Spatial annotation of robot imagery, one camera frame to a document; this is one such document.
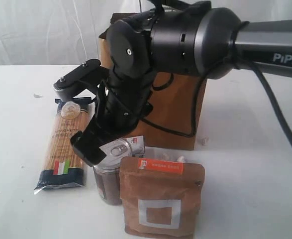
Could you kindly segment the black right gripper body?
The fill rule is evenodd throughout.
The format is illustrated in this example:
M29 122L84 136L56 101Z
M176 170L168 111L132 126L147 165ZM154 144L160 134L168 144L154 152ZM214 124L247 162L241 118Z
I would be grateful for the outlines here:
M152 83L153 71L132 78L111 69L97 92L99 99L94 121L110 132L133 131L151 95Z

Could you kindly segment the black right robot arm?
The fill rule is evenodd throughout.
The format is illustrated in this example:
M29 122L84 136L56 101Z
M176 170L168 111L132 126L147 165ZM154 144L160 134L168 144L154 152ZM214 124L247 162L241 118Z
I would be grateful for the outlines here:
M159 72L219 79L232 69L252 70L260 80L292 147L292 131L264 74L292 78L292 20L248 22L210 1L172 1L166 12L154 8L113 23L106 32L112 65L94 61L89 83L96 98L93 118L71 138L75 154L99 164L101 146L132 132L146 121L151 86Z

